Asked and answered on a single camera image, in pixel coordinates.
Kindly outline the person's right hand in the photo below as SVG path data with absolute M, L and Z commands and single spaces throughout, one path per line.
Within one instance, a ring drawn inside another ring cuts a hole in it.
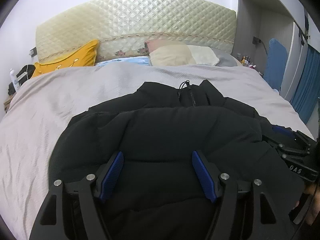
M 312 225 L 319 214 L 319 186 L 317 184 L 305 186 L 300 201 L 295 207 L 300 208 L 300 211 L 294 219 L 294 223 L 306 222 L 308 225 Z

